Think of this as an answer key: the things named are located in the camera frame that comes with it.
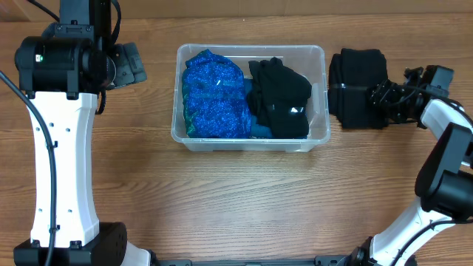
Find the large black garment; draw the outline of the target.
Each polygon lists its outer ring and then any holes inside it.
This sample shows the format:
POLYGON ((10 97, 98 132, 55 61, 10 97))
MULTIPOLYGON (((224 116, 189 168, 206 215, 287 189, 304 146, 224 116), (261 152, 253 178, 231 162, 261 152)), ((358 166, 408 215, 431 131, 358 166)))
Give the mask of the large black garment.
POLYGON ((387 60, 380 50, 343 48, 333 55, 329 67, 329 113, 343 129, 382 129, 389 125, 368 95, 388 79, 387 60))

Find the small black garment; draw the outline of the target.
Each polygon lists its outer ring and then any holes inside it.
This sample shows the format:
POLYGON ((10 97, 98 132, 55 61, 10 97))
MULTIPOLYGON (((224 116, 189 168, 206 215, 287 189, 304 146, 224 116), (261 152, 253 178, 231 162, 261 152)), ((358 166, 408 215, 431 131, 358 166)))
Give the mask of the small black garment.
POLYGON ((306 108, 303 106, 267 106, 269 128, 279 139, 304 139, 309 133, 306 108))

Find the blue denim jeans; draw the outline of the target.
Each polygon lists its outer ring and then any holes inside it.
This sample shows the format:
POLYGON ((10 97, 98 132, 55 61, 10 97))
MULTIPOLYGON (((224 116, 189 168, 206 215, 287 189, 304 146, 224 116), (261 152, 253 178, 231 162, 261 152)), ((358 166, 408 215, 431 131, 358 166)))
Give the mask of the blue denim jeans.
POLYGON ((258 117, 255 115, 251 115, 250 138, 279 139, 279 138, 273 137, 271 130, 268 126, 259 124, 258 117))

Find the blue sequin garment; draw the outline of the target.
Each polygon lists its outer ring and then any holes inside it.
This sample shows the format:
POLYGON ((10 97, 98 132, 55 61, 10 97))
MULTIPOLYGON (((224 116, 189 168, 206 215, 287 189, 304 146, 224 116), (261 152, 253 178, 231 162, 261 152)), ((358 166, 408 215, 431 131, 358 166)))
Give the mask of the blue sequin garment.
POLYGON ((182 77, 183 118, 190 138, 247 138, 251 113, 242 70, 204 50, 186 61, 182 77))

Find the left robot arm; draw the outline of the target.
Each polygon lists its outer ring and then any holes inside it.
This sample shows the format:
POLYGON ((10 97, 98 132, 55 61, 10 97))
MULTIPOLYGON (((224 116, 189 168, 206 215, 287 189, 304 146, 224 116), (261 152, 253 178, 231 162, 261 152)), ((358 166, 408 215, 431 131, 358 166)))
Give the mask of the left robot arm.
POLYGON ((119 44, 117 1, 62 1, 40 36, 15 53, 11 89, 29 109, 35 145, 35 216, 17 265, 152 266, 121 222, 101 222, 92 193, 92 128, 106 93, 147 79, 137 47, 119 44))

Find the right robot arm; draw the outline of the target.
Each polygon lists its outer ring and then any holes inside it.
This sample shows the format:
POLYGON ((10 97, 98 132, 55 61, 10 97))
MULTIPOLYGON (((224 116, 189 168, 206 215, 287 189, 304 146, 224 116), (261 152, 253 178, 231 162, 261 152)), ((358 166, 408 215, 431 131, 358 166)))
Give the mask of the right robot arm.
POLYGON ((406 69, 401 85, 385 80, 362 89, 365 112, 376 124, 416 123, 436 137, 415 181, 414 202, 383 232, 340 265, 413 265, 414 253, 441 231, 472 223, 472 119, 449 98, 453 69, 406 69))

